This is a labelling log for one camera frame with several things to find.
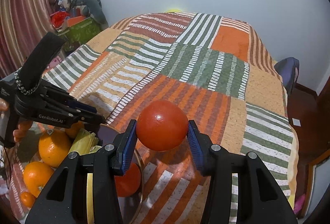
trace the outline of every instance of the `orange fabric patch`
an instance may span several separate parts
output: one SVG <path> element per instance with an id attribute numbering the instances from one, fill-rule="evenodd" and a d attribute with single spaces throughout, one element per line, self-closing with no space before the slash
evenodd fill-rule
<path id="1" fill-rule="evenodd" d="M 247 62 L 249 34 L 233 27 L 220 26 L 211 49 L 231 53 Z"/>

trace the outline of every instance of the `striped bedspread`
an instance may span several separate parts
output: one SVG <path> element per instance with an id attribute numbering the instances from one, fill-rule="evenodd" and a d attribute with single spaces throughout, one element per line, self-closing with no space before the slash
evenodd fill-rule
<path id="1" fill-rule="evenodd" d="M 286 93 L 248 23 L 187 12 L 126 18 L 44 78 L 95 106 L 120 132 L 153 100 L 177 104 L 214 143 L 237 154 L 255 151 L 293 204 L 297 138 L 288 121 Z M 135 223 L 199 223 L 210 181 L 195 170 L 188 142 L 168 152 L 151 151 L 139 141 L 136 147 L 146 185 Z M 13 155 L 19 156 L 17 148 Z M 25 188 L 23 168 L 15 170 L 12 192 Z M 237 202 L 233 174 L 230 223 L 236 222 Z M 23 218 L 27 209 L 15 198 L 11 204 Z"/>

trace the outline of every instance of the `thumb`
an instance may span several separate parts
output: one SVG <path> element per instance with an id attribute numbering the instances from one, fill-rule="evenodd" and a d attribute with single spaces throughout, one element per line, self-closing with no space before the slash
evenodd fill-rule
<path id="1" fill-rule="evenodd" d="M 5 100 L 0 98 L 0 111 L 7 111 L 8 108 L 9 108 L 9 104 Z"/>

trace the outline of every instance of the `baseboard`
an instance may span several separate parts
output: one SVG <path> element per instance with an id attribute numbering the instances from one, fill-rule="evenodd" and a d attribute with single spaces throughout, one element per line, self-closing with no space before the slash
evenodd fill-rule
<path id="1" fill-rule="evenodd" d="M 308 93 L 308 94 L 311 94 L 315 99 L 317 99 L 317 93 L 316 93 L 314 90 L 309 89 L 308 87 L 303 86 L 303 85 L 301 85 L 301 84 L 299 84 L 299 83 L 297 83 L 295 87 L 296 87 L 298 90 L 301 90 L 301 91 L 303 91 L 303 92 L 306 92 L 306 93 Z"/>

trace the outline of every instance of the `red tomato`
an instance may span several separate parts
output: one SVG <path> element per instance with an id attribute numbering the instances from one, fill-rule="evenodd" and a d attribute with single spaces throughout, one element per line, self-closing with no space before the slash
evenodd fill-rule
<path id="1" fill-rule="evenodd" d="M 128 197 L 136 193 L 141 183 L 141 172 L 137 164 L 131 166 L 123 176 L 115 176 L 116 191 L 118 197 Z"/>
<path id="2" fill-rule="evenodd" d="M 188 132 L 188 118 L 175 104 L 157 100 L 145 107 L 136 123 L 136 135 L 147 148 L 167 151 L 179 146 Z"/>

